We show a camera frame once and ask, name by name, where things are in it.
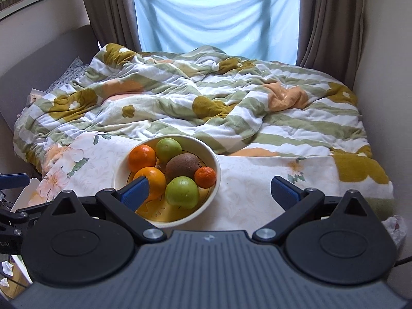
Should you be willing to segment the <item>grey bed headboard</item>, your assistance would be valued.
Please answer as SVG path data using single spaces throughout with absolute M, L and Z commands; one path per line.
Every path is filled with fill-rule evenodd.
M 98 40 L 88 24 L 52 40 L 4 73 L 1 76 L 1 116 L 9 129 L 14 129 L 32 89 L 46 90 L 76 57 L 88 64 L 98 50 Z

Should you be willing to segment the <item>brown kiwi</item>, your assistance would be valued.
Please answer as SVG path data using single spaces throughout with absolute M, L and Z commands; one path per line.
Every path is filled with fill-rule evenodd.
M 166 178 L 172 180 L 179 176 L 194 178 L 195 172 L 202 167 L 200 159 L 192 153 L 182 153 L 170 159 L 166 165 Z

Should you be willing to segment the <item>orange upper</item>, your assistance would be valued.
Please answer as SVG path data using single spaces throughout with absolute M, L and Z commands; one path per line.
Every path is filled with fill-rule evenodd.
M 157 162 L 155 150 L 149 145 L 141 144 L 128 154 L 128 168 L 137 172 L 144 167 L 154 167 Z

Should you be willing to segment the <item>small mandarin orange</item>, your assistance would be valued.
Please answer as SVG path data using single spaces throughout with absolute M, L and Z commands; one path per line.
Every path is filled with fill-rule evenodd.
M 201 188 L 211 188 L 216 180 L 217 174 L 211 167 L 201 167 L 194 174 L 194 181 Z

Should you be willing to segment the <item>green apple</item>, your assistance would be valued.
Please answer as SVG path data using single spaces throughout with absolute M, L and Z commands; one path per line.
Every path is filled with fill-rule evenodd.
M 174 178 L 166 186 L 165 198 L 171 206 L 192 209 L 199 201 L 198 186 L 187 176 Z
M 162 138 L 155 147 L 157 158 L 164 163 L 182 153 L 182 146 L 173 138 Z

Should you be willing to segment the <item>light blue window curtain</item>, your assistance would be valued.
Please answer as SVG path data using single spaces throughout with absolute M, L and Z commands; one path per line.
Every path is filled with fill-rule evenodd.
M 297 62 L 299 0 L 134 0 L 147 52 L 211 45 L 232 56 Z

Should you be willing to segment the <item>brown right drape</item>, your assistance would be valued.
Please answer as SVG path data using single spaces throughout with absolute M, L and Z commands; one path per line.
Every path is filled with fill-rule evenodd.
M 297 65 L 353 88 L 360 62 L 365 0 L 299 0 Z

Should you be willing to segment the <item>brown drape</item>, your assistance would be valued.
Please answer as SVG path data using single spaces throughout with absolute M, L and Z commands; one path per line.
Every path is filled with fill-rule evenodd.
M 353 88 L 360 62 L 365 0 L 299 0 L 297 65 Z
M 104 46 L 116 43 L 140 51 L 138 21 L 134 0 L 83 0 L 97 37 Z

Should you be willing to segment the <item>white plastic bag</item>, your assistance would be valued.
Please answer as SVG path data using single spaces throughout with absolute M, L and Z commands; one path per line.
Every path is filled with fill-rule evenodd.
M 397 250 L 399 250 L 407 234 L 407 227 L 403 217 L 394 215 L 382 221 L 382 224 L 394 241 Z

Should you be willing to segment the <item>brown left drape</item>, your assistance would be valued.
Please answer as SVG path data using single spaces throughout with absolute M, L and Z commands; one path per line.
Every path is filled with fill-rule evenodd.
M 83 0 L 97 37 L 104 46 L 116 43 L 140 51 L 138 21 L 134 0 Z

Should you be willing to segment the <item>cream duck-print bowl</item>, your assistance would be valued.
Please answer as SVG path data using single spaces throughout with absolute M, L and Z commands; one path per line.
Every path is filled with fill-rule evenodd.
M 217 194 L 221 182 L 221 170 L 217 157 L 210 149 L 210 147 L 208 147 L 204 142 L 201 142 L 200 140 L 197 140 L 195 138 L 178 135 L 167 135 L 165 137 L 149 139 L 145 142 L 140 143 L 139 145 L 146 144 L 155 150 L 157 142 L 162 138 L 175 139 L 182 146 L 182 153 L 192 153 L 196 155 L 200 159 L 202 167 L 211 167 L 217 174 L 216 183 L 211 188 L 201 188 L 196 184 L 198 186 L 200 197 L 197 205 L 192 209 L 184 209 L 181 207 L 169 205 L 169 203 L 167 203 L 166 201 L 164 193 L 157 200 L 151 200 L 149 202 L 144 201 L 142 205 L 135 211 L 139 216 L 160 228 L 171 228 L 182 225 L 199 216 L 202 212 L 205 211 L 205 209 L 211 204 L 212 200 Z M 136 172 L 130 171 L 130 169 L 128 168 L 128 154 L 130 153 L 130 151 L 127 153 L 123 161 L 119 163 L 119 167 L 114 174 L 113 183 L 114 187 L 118 190 L 135 180 L 133 179 L 133 177 Z M 157 162 L 154 167 L 161 170 L 166 176 L 166 165 L 167 163 L 161 162 L 157 158 Z

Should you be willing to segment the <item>small box on bed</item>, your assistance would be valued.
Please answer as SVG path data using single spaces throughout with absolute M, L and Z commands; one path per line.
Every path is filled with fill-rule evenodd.
M 46 93 L 44 91 L 40 91 L 37 89 L 32 89 L 27 96 L 27 106 L 30 106 L 34 102 L 36 102 L 38 99 L 42 98 Z

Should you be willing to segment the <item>orange lower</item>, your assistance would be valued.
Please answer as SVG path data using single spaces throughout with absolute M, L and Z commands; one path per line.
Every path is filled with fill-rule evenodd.
M 144 176 L 149 181 L 149 195 L 146 202 L 159 199 L 166 190 L 166 177 L 163 172 L 155 167 L 143 167 L 137 171 L 133 179 Z

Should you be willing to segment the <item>patterned grey pillow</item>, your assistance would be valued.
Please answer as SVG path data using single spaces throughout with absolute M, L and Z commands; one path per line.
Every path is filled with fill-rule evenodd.
M 88 65 L 84 64 L 80 57 L 76 57 L 64 73 L 45 90 L 45 93 L 50 93 L 53 90 L 68 84 L 70 81 L 79 78 L 87 67 Z

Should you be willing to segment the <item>striped floral quilt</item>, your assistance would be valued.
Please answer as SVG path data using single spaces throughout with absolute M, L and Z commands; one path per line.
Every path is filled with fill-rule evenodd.
M 232 57 L 212 46 L 178 54 L 109 43 L 81 75 L 22 111 L 14 149 L 45 173 L 83 133 L 96 142 L 186 135 L 221 155 L 293 157 L 287 177 L 301 184 L 309 181 L 305 160 L 333 160 L 339 193 L 360 191 L 382 218 L 394 207 L 355 94 L 299 66 Z

